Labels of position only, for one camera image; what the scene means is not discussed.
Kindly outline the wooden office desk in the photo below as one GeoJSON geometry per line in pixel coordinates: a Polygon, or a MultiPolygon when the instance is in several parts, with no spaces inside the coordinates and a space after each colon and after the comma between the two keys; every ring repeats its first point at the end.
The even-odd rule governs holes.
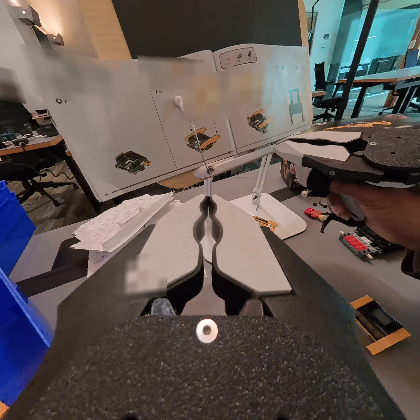
{"type": "Polygon", "coordinates": [[[356,77],[352,85],[360,87],[361,90],[354,105],[351,119],[359,118],[367,88],[387,83],[392,84],[398,94],[392,114],[404,114],[420,84],[420,66],[356,77]]]}
{"type": "Polygon", "coordinates": [[[70,156],[70,157],[72,156],[72,153],[67,148],[62,135],[53,136],[53,137],[31,138],[28,144],[22,144],[18,146],[11,144],[8,147],[0,150],[0,156],[2,157],[6,155],[12,155],[12,154],[21,153],[21,152],[29,151],[29,150],[38,150],[38,149],[43,149],[47,147],[53,147],[56,145],[60,145],[62,147],[66,156],[70,156]]]}

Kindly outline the black orange printed box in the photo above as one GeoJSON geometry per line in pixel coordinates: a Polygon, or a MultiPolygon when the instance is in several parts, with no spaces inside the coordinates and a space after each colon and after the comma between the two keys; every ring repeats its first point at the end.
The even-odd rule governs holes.
{"type": "Polygon", "coordinates": [[[325,123],[313,124],[308,132],[318,131],[357,131],[370,133],[378,129],[419,129],[420,114],[384,114],[366,118],[352,118],[345,120],[330,121],[325,123]]]}

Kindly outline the person's right hand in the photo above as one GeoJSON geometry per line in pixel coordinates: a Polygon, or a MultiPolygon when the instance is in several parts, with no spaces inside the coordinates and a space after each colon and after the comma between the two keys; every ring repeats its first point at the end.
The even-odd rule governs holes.
{"type": "Polygon", "coordinates": [[[332,212],[349,220],[352,212],[341,196],[351,197],[365,215],[365,224],[384,239],[420,252],[420,187],[388,188],[367,183],[332,182],[328,202],[332,212]]]}

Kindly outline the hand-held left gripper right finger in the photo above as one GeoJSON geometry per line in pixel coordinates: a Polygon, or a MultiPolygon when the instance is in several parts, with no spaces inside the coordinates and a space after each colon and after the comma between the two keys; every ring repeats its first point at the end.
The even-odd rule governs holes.
{"type": "Polygon", "coordinates": [[[244,210],[213,195],[212,287],[226,313],[240,313],[249,299],[288,295],[292,287],[262,227],[244,210]]]}

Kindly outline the orange black cardboard tray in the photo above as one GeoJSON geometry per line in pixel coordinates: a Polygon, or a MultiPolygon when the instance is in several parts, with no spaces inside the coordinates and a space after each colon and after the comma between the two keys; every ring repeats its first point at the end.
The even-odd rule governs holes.
{"type": "Polygon", "coordinates": [[[411,337],[411,334],[369,295],[350,303],[356,323],[370,336],[366,349],[373,356],[411,337]]]}

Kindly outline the white paper sheet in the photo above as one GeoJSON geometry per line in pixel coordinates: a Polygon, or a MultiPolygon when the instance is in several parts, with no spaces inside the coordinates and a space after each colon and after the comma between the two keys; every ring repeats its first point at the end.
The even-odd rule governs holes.
{"type": "Polygon", "coordinates": [[[110,257],[112,257],[112,253],[110,252],[89,250],[87,278],[92,276],[100,267],[102,267],[110,257]]]}

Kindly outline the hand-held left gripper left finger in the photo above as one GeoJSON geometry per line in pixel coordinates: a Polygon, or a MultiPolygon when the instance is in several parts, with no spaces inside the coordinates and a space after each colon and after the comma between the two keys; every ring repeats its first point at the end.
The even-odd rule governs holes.
{"type": "Polygon", "coordinates": [[[187,302],[202,291],[201,240],[207,210],[204,194],[172,209],[157,222],[139,254],[145,294],[151,298],[165,297],[176,313],[182,313],[187,302]]]}

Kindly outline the white metal book stand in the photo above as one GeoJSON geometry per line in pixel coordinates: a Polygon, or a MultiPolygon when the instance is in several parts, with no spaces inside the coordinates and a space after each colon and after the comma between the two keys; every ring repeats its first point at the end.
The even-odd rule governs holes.
{"type": "Polygon", "coordinates": [[[263,185],[274,145],[284,138],[308,128],[302,103],[299,104],[297,120],[286,110],[286,105],[246,105],[234,111],[227,123],[226,133],[220,133],[214,120],[205,117],[205,122],[213,122],[207,133],[207,126],[199,120],[189,120],[190,133],[186,137],[189,150],[200,155],[203,163],[198,168],[176,176],[175,186],[186,188],[203,181],[205,190],[211,186],[211,179],[223,172],[246,165],[262,158],[260,171],[252,195],[234,200],[240,208],[248,212],[258,222],[266,220],[266,226],[274,228],[281,239],[287,239],[306,229],[306,222],[270,195],[263,193],[263,185]]]}

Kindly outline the lego instruction booklet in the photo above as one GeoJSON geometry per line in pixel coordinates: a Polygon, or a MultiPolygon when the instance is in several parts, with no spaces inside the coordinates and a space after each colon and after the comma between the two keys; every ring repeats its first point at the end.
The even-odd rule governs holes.
{"type": "Polygon", "coordinates": [[[34,59],[42,96],[101,202],[254,160],[309,128],[308,50],[242,44],[179,58],[34,59]]]}

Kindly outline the wooden black partition panel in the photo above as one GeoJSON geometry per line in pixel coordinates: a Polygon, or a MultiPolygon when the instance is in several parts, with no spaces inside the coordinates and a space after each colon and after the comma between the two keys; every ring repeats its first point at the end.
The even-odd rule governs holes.
{"type": "Polygon", "coordinates": [[[297,0],[76,1],[100,60],[178,57],[239,44],[308,46],[297,0]]]}

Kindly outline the black steel pillar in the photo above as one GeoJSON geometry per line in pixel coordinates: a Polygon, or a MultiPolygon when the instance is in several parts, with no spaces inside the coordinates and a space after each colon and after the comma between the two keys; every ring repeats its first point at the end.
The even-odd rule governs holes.
{"type": "Polygon", "coordinates": [[[379,5],[379,0],[371,0],[369,3],[369,7],[367,9],[367,13],[365,16],[365,20],[361,29],[361,33],[359,36],[359,41],[357,43],[356,46],[356,50],[354,52],[354,57],[350,66],[350,70],[348,73],[348,76],[346,78],[346,82],[344,84],[344,88],[343,88],[343,93],[342,93],[342,97],[341,97],[341,101],[338,105],[337,111],[336,111],[336,115],[335,115],[335,120],[341,120],[344,114],[344,111],[347,107],[348,104],[348,100],[349,100],[349,95],[350,95],[350,91],[351,88],[353,86],[353,82],[355,79],[355,75],[358,69],[358,66],[360,64],[360,59],[361,56],[363,54],[363,51],[365,49],[365,44],[367,41],[367,38],[369,36],[369,32],[379,5]]]}

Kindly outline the small black cardboard box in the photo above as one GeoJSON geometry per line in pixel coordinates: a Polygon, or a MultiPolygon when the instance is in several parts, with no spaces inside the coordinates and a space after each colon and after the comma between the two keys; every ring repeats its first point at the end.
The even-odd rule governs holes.
{"type": "Polygon", "coordinates": [[[287,188],[291,191],[297,189],[307,190],[307,177],[311,169],[297,166],[294,170],[294,164],[282,158],[281,162],[281,178],[285,182],[287,188]]]}

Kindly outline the black office chair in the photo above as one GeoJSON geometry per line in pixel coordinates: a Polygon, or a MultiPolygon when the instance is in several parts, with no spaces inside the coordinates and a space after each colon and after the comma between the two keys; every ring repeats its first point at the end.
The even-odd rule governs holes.
{"type": "Polygon", "coordinates": [[[78,190],[79,186],[75,182],[52,182],[52,181],[37,181],[35,178],[43,178],[46,176],[45,171],[37,171],[34,167],[22,163],[17,163],[11,160],[1,161],[0,163],[0,178],[1,181],[21,182],[24,187],[23,193],[17,195],[18,201],[23,206],[31,196],[39,193],[39,196],[47,197],[55,207],[62,205],[47,191],[47,188],[58,188],[61,186],[72,186],[74,190],[78,190]]]}
{"type": "Polygon", "coordinates": [[[335,87],[334,82],[326,81],[325,62],[323,61],[321,63],[316,63],[314,71],[315,90],[325,91],[325,94],[313,98],[313,107],[323,109],[324,112],[319,115],[314,115],[312,122],[316,122],[320,119],[322,119],[323,122],[328,122],[335,118],[335,115],[331,114],[331,112],[337,110],[341,98],[336,96],[338,88],[335,87]]]}

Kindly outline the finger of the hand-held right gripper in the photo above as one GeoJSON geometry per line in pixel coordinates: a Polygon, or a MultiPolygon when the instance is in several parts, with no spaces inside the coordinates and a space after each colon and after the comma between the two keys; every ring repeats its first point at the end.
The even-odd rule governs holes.
{"type": "Polygon", "coordinates": [[[333,144],[314,145],[310,143],[279,143],[273,146],[273,152],[282,159],[300,166],[302,166],[302,158],[304,156],[314,156],[343,162],[350,156],[350,153],[345,147],[333,144]]]}
{"type": "Polygon", "coordinates": [[[363,147],[362,132],[357,131],[313,131],[295,134],[286,138],[286,143],[311,144],[315,146],[337,145],[343,147],[363,147]]]}

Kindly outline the grey red lego assembly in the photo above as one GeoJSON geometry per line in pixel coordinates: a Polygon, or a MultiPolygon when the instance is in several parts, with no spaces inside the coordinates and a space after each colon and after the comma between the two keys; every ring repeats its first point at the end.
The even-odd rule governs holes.
{"type": "Polygon", "coordinates": [[[352,231],[340,231],[339,241],[360,260],[368,261],[404,249],[376,234],[367,226],[359,226],[352,231]]]}

